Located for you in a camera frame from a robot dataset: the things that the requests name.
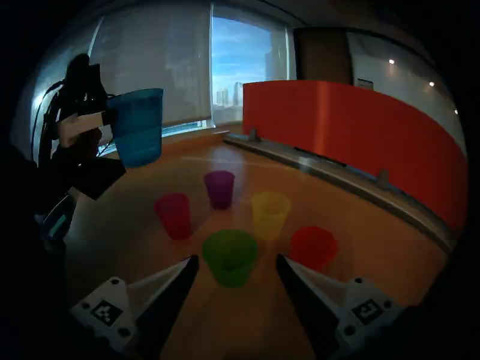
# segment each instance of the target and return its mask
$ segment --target plastic cup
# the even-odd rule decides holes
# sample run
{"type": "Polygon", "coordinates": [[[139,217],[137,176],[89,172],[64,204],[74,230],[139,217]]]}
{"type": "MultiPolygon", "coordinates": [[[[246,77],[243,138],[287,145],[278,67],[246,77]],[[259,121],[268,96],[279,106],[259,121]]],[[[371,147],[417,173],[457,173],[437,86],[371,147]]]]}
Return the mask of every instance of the plastic cup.
{"type": "Polygon", "coordinates": [[[321,271],[337,253],[333,235],[321,227],[302,227],[290,241],[289,258],[316,271],[321,271]]]}
{"type": "Polygon", "coordinates": [[[257,259],[257,243],[241,230],[222,230],[203,243],[203,258],[224,287],[241,287],[257,259]]]}
{"type": "Polygon", "coordinates": [[[277,238],[290,211],[290,201],[279,193],[257,194],[252,201],[255,235],[262,240],[277,238]]]}
{"type": "Polygon", "coordinates": [[[232,204],[235,175],[228,171],[213,171],[204,177],[210,204],[214,209],[227,209],[232,204]]]}
{"type": "Polygon", "coordinates": [[[185,194],[162,196],[155,202],[155,212],[173,240],[190,236],[190,201],[185,194]]]}
{"type": "Polygon", "coordinates": [[[138,167],[161,155],[163,90],[144,89],[117,95],[107,101],[117,109],[112,133],[118,155],[126,167],[138,167]]]}

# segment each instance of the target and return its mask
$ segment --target sky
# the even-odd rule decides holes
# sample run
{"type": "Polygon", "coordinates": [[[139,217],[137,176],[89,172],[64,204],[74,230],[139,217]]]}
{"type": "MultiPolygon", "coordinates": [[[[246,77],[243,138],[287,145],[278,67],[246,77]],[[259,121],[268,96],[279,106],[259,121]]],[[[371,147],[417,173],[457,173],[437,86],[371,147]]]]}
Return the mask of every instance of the sky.
{"type": "Polygon", "coordinates": [[[235,82],[265,80],[265,54],[272,50],[270,34],[264,29],[234,20],[212,20],[212,95],[228,89],[232,103],[235,82]]]}

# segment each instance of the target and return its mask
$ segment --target red cup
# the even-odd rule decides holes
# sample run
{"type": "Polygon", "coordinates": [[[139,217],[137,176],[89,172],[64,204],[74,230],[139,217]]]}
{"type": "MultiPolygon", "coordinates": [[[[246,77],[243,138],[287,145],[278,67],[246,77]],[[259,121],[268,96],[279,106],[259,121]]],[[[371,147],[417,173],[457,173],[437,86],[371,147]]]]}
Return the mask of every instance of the red cup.
{"type": "Polygon", "coordinates": [[[214,209],[228,209],[232,204],[235,175],[228,171],[213,171],[204,177],[210,204],[214,209]]]}
{"type": "Polygon", "coordinates": [[[168,194],[155,202],[155,212],[169,237],[186,239],[190,232],[190,201],[185,194],[168,194]]]}
{"type": "Polygon", "coordinates": [[[289,258],[316,271],[321,271],[337,253],[333,235],[321,227],[302,227],[290,240],[289,258]]]}

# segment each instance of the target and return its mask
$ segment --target blue cup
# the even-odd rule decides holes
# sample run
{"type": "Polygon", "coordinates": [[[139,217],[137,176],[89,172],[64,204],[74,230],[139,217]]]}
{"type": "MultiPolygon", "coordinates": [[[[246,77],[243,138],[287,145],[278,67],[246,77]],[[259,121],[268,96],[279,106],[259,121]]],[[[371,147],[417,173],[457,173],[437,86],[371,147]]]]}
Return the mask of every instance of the blue cup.
{"type": "Polygon", "coordinates": [[[118,155],[125,167],[149,164],[161,155],[163,89],[146,89],[115,96],[108,108],[118,111],[112,125],[118,155]]]}

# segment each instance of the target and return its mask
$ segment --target purple cup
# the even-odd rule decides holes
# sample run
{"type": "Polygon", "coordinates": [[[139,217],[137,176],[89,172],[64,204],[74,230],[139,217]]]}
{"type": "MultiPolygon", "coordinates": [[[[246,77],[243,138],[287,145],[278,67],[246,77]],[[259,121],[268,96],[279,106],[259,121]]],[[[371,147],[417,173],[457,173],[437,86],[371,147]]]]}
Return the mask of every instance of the purple cup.
{"type": "Polygon", "coordinates": [[[232,204],[235,175],[228,171],[213,171],[204,177],[210,204],[214,209],[227,209],[232,204]]]}

